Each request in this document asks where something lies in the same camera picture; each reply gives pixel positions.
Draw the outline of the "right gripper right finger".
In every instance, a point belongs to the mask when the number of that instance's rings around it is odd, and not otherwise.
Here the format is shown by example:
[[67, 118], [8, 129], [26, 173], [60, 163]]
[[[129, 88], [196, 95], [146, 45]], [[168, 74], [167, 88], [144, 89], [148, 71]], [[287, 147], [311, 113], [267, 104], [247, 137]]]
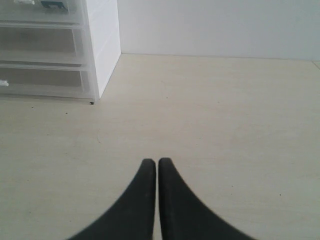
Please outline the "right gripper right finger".
[[158, 162], [158, 204], [163, 240], [252, 239], [202, 203], [166, 157]]

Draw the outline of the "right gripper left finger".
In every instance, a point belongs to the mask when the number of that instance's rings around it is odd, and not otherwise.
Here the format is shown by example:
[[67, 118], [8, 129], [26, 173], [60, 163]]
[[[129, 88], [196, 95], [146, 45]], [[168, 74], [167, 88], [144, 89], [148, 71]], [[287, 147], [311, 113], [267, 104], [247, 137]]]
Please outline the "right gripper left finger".
[[156, 164], [143, 159], [117, 201], [71, 240], [152, 240], [155, 221]]

